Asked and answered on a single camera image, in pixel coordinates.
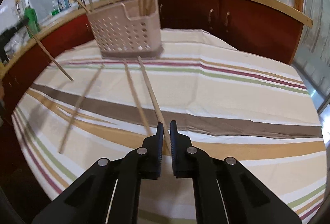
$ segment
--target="beige plastic basket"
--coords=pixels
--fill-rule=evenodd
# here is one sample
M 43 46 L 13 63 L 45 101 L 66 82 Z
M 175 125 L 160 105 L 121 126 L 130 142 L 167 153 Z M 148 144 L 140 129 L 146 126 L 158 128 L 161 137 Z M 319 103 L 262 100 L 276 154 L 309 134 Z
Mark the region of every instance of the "beige plastic basket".
M 139 16 L 138 0 L 126 0 L 87 14 L 102 57 L 159 56 L 163 48 L 160 38 L 158 0 L 155 0 L 151 11 L 149 16 Z

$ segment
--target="dish soap bottle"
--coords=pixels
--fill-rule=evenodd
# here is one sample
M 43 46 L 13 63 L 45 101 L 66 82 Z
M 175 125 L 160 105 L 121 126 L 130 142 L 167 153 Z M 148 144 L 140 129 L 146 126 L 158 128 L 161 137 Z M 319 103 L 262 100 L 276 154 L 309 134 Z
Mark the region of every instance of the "dish soap bottle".
M 38 24 L 36 11 L 33 8 L 28 6 L 25 8 L 24 16 L 29 18 L 28 25 L 30 27 L 31 32 L 33 34 L 37 34 L 40 31 L 40 26 Z
M 58 8 L 60 9 L 60 12 L 69 8 L 69 0 L 57 0 L 57 3 L 58 3 Z

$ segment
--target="table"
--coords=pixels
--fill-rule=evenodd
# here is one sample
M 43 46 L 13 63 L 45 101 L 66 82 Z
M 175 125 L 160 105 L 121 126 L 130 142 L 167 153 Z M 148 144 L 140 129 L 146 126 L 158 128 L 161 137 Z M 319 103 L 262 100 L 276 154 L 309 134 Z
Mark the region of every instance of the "table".
M 238 159 L 307 223 L 323 201 L 327 166 L 318 115 L 296 71 L 204 31 L 162 30 L 162 42 L 161 58 L 144 63 L 167 124 L 175 119 L 214 158 Z M 23 154 L 52 200 L 96 160 L 123 158 L 146 137 L 122 61 L 102 59 L 95 41 L 57 61 L 75 81 L 51 64 L 12 115 Z M 139 64 L 128 63 L 155 133 Z M 61 155 L 75 102 L 101 64 Z M 174 178 L 169 155 L 164 151 L 158 181 L 142 180 L 139 223 L 196 223 L 192 181 Z

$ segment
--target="green stripe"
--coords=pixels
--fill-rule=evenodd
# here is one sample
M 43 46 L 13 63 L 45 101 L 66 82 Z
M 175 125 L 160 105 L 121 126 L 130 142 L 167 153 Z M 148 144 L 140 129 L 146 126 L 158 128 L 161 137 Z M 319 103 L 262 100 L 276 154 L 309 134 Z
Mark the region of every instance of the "green stripe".
M 65 68 L 70 68 L 70 69 L 79 69 L 79 68 L 87 68 L 87 69 L 97 69 L 99 68 L 99 65 L 97 66 L 87 66 L 87 65 L 67 65 L 64 66 Z M 108 69 L 108 70 L 124 70 L 123 67 L 107 67 L 105 66 L 104 69 Z M 210 73 L 210 72 L 206 72 L 200 69 L 192 69 L 192 68 L 160 68 L 160 67 L 146 67 L 146 69 L 148 71 L 161 71 L 161 72 L 187 72 L 187 73 L 197 73 L 197 74 L 202 74 L 204 76 L 208 76 L 208 77 L 213 77 L 213 78 L 221 78 L 221 79 L 227 79 L 227 80 L 232 80 L 232 81 L 240 81 L 240 82 L 248 82 L 248 83 L 254 83 L 254 84 L 259 84 L 262 86 L 270 86 L 270 87 L 275 87 L 275 88 L 280 88 L 280 89 L 284 89 L 287 91 L 291 91 L 291 92 L 296 92 L 296 93 L 301 93 L 301 94 L 305 94 L 308 95 L 308 91 L 305 90 L 301 90 L 301 89 L 295 89 L 295 88 L 291 88 L 289 86 L 279 86 L 277 84 L 271 84 L 269 82 L 263 82 L 263 81 L 258 81 L 258 80 L 254 80 L 254 79 L 248 79 L 248 78 L 244 78 L 244 77 L 236 77 L 236 76 L 230 76 L 230 75 L 223 75 L 223 74 L 218 74 L 218 73 Z M 139 67 L 132 67 L 130 68 L 130 70 L 140 70 Z
M 21 109 L 19 108 L 19 106 L 16 107 L 16 111 L 18 112 L 18 116 L 21 116 L 21 118 L 24 119 L 24 123 L 26 124 L 26 127 L 28 129 L 28 132 L 26 132 L 29 137 L 30 140 L 34 140 L 38 146 L 42 149 L 42 151 L 45 153 L 45 155 L 52 161 L 52 163 L 63 173 L 65 174 L 69 179 L 71 179 L 72 181 L 75 181 L 77 179 L 77 176 L 75 176 L 72 172 L 70 172 L 65 166 L 63 166 L 55 157 L 54 155 L 52 155 L 48 149 L 45 147 L 45 145 L 40 141 L 40 139 L 35 135 L 35 133 L 33 132 L 29 122 L 27 121 L 27 119 L 25 118 L 23 112 L 21 111 Z
M 195 219 L 169 218 L 144 210 L 139 210 L 138 218 L 157 224 L 196 224 Z
M 288 207 L 291 209 L 296 207 L 297 205 L 302 204 L 303 202 L 307 201 L 308 199 L 312 198 L 313 196 L 317 195 L 319 192 L 325 189 L 325 184 L 321 187 L 317 188 L 315 191 L 312 191 L 311 193 L 305 195 L 304 197 L 299 198 L 298 200 L 295 200 L 293 202 L 288 203 Z

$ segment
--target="red stripe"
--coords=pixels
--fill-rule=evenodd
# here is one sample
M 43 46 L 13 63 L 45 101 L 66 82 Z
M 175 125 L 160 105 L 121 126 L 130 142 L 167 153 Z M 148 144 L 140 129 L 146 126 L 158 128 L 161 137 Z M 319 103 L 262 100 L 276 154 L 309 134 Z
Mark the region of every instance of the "red stripe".
M 69 64 L 70 65 L 81 65 L 81 64 L 101 64 L 101 63 L 103 63 L 103 64 L 119 64 L 121 62 L 118 62 L 118 61 L 95 61 L 95 62 L 77 62 L 77 63 L 69 63 Z M 210 71 L 218 71 L 218 72 L 224 72 L 224 73 L 229 73 L 229 74 L 243 75 L 243 76 L 253 77 L 253 78 L 257 78 L 257 79 L 261 79 L 261 80 L 265 80 L 265 81 L 276 82 L 276 83 L 283 84 L 283 85 L 286 85 L 286 86 L 292 86 L 292 87 L 297 87 L 297 88 L 301 88 L 301 89 L 306 89 L 305 86 L 301 86 L 299 84 L 290 83 L 290 82 L 286 82 L 286 81 L 281 81 L 281 80 L 278 80 L 278 79 L 269 78 L 269 77 L 265 77 L 265 76 L 258 75 L 258 74 L 253 74 L 253 73 L 227 70 L 227 69 L 224 69 L 224 68 L 209 67 L 209 66 L 205 66 L 202 63 L 145 62 L 145 64 L 147 66 L 148 65 L 156 65 L 156 66 L 194 66 L 194 67 L 200 67 L 200 68 L 210 70 Z
M 15 113 L 13 113 L 13 116 L 14 116 L 14 120 L 17 124 L 17 127 L 20 131 L 20 134 L 22 136 L 22 141 L 25 145 L 25 148 L 27 149 L 27 152 L 29 153 L 31 159 L 33 160 L 34 164 L 37 166 L 38 170 L 40 171 L 40 173 L 44 176 L 45 180 L 52 186 L 52 188 L 58 193 L 60 194 L 62 192 L 62 190 L 55 184 L 54 181 L 52 181 L 52 179 L 46 174 L 46 172 L 42 169 L 42 167 L 40 166 L 40 164 L 38 163 L 37 159 L 34 157 L 33 153 L 31 152 L 30 148 L 27 146 L 27 142 L 25 140 L 25 137 L 24 137 L 24 132 L 21 130 L 20 128 L 20 125 L 18 124 L 18 119 L 16 118 L 16 115 Z
M 310 214 L 312 214 L 313 212 L 315 212 L 317 209 L 320 208 L 322 203 L 319 203 L 317 206 L 315 206 L 313 209 L 311 209 L 310 211 L 308 211 L 306 214 L 302 215 L 300 217 L 301 220 L 305 219 L 306 217 L 308 217 Z

